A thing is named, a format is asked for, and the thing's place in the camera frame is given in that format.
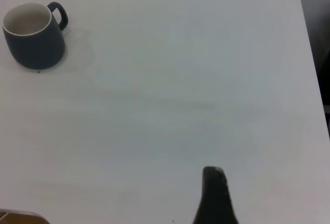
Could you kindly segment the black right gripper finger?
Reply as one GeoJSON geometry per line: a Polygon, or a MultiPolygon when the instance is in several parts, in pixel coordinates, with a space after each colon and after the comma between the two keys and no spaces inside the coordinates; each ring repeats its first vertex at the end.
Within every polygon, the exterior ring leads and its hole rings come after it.
{"type": "Polygon", "coordinates": [[[229,193],[227,178],[220,167],[203,169],[202,197],[194,223],[238,223],[229,193]]]}

